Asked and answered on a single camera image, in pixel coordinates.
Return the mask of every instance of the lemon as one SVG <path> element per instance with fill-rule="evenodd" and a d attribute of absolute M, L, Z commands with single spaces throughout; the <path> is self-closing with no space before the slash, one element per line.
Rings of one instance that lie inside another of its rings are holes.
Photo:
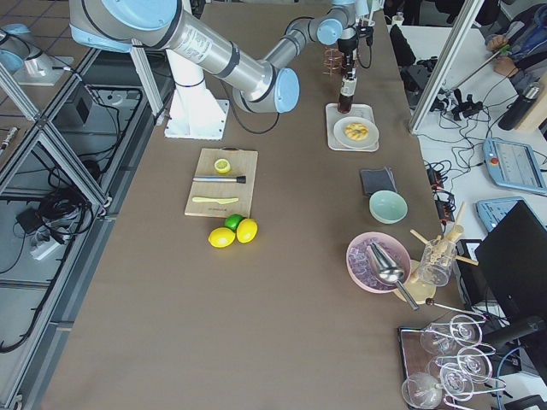
<path fill-rule="evenodd" d="M 248 218 L 239 222 L 236 235 L 239 242 L 248 243 L 255 238 L 257 232 L 258 224 L 255 220 Z"/>
<path fill-rule="evenodd" d="M 231 229 L 222 226 L 221 228 L 214 229 L 209 234 L 209 243 L 215 248 L 225 248 L 232 244 L 235 238 L 236 234 Z"/>
<path fill-rule="evenodd" d="M 232 167 L 230 162 L 225 158 L 220 158 L 215 161 L 215 171 L 218 173 L 229 173 Z"/>
<path fill-rule="evenodd" d="M 226 220 L 224 221 L 224 226 L 235 232 L 238 229 L 239 222 L 244 219 L 245 217 L 243 215 L 232 214 L 226 218 Z"/>

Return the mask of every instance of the mint green bowl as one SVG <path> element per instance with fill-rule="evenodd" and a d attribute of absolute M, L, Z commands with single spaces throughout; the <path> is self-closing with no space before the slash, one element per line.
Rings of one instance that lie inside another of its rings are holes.
<path fill-rule="evenodd" d="M 402 196 L 391 190 L 374 192 L 368 203 L 372 216 L 382 224 L 395 224 L 402 220 L 409 211 L 409 206 Z"/>

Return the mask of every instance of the black monitor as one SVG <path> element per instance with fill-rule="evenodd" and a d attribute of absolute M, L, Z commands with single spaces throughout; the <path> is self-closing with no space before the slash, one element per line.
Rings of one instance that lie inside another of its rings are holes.
<path fill-rule="evenodd" d="M 494 345 L 519 338 L 547 383 L 547 231 L 518 201 L 476 249 L 485 280 L 509 326 L 485 335 Z"/>

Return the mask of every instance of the scoop handle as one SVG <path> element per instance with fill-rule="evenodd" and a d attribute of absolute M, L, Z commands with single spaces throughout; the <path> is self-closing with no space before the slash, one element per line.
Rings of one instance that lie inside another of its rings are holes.
<path fill-rule="evenodd" d="M 404 299 L 409 303 L 412 310 L 418 310 L 420 307 L 418 306 L 418 303 L 414 300 L 414 297 L 409 294 L 407 289 L 404 287 L 404 285 L 401 283 L 400 280 L 398 280 L 396 283 L 397 289 L 399 289 L 399 292 L 401 292 L 401 295 L 403 295 Z"/>

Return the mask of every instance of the pink bowl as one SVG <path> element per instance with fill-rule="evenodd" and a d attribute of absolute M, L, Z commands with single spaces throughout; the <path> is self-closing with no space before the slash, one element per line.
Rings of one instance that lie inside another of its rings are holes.
<path fill-rule="evenodd" d="M 346 265 L 353 281 L 364 290 L 372 293 L 394 291 L 395 285 L 383 284 L 373 274 L 368 260 L 367 248 L 372 242 L 378 243 L 404 269 L 403 283 L 410 275 L 410 256 L 407 250 L 394 237 L 381 232 L 365 232 L 355 237 L 345 255 Z"/>

